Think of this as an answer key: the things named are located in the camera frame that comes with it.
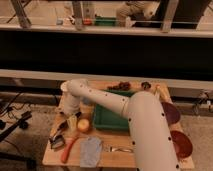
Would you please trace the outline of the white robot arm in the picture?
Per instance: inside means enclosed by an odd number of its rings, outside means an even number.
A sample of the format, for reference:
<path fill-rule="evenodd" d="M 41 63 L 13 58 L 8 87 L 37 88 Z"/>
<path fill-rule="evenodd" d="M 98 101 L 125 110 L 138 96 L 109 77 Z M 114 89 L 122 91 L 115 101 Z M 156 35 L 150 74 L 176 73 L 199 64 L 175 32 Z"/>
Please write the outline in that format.
<path fill-rule="evenodd" d="M 166 114 L 155 95 L 121 96 L 92 88 L 86 79 L 65 81 L 61 89 L 65 114 L 77 112 L 84 97 L 128 120 L 137 171 L 180 171 Z"/>

